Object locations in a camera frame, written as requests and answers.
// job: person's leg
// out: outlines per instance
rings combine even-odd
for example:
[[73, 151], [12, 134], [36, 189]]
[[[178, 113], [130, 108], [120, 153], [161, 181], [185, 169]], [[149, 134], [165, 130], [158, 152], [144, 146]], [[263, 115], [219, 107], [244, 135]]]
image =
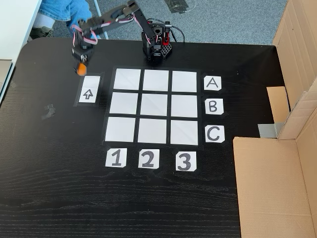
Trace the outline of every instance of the person's leg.
[[42, 0], [30, 37], [52, 37], [55, 20], [70, 20], [71, 0]]
[[70, 20], [66, 22], [66, 26], [72, 36], [73, 31], [71, 29], [71, 26], [73, 24], [78, 25], [78, 21], [80, 19], [87, 21], [88, 18], [92, 17], [92, 14], [89, 10], [89, 4], [85, 0], [71, 0], [69, 6]]

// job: blue jeans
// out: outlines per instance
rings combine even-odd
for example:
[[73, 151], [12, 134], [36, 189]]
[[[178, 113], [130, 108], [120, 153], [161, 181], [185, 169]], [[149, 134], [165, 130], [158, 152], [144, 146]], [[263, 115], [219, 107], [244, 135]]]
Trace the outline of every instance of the blue jeans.
[[57, 21], [65, 21], [71, 35], [71, 25], [78, 25], [78, 20], [87, 21], [92, 17], [85, 0], [42, 0], [39, 13]]

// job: cardboard box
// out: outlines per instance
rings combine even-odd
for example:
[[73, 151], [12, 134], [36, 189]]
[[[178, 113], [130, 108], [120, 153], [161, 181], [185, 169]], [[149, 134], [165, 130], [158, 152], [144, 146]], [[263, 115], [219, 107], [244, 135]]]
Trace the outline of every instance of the cardboard box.
[[267, 91], [282, 130], [233, 141], [241, 237], [317, 238], [317, 0], [289, 0], [273, 44], [286, 89]]

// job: number 2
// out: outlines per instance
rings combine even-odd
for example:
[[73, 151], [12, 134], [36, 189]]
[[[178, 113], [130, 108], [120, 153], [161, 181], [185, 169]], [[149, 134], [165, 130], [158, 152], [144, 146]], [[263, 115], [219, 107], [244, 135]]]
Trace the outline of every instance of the number 2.
[[139, 168], [155, 170], [159, 167], [159, 150], [141, 150], [139, 153]]
[[154, 158], [154, 153], [152, 151], [146, 151], [146, 152], [143, 152], [141, 155], [143, 157], [146, 156], [146, 155], [149, 156], [149, 160], [146, 163], [142, 164], [142, 167], [153, 168], [154, 164], [151, 164], [151, 162], [152, 162], [152, 160]]

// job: dark wooden table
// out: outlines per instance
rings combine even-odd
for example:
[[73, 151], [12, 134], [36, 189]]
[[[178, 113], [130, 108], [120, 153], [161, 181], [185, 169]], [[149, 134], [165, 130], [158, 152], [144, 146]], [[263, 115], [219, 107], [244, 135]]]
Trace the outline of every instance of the dark wooden table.
[[[0, 237], [238, 238], [234, 136], [259, 137], [273, 123], [267, 86], [282, 86], [273, 46], [173, 44], [162, 63], [146, 62], [142, 42], [96, 46], [88, 72], [104, 73], [97, 107], [75, 107], [79, 77], [71, 39], [38, 39], [21, 51], [0, 107]], [[127, 166], [105, 167], [102, 143], [114, 67], [191, 69], [222, 77], [226, 141], [203, 143], [195, 172], [175, 171], [175, 148], [160, 150], [160, 170], [138, 168], [140, 146]], [[53, 104], [55, 115], [42, 119]], [[199, 128], [205, 140], [204, 128]]]

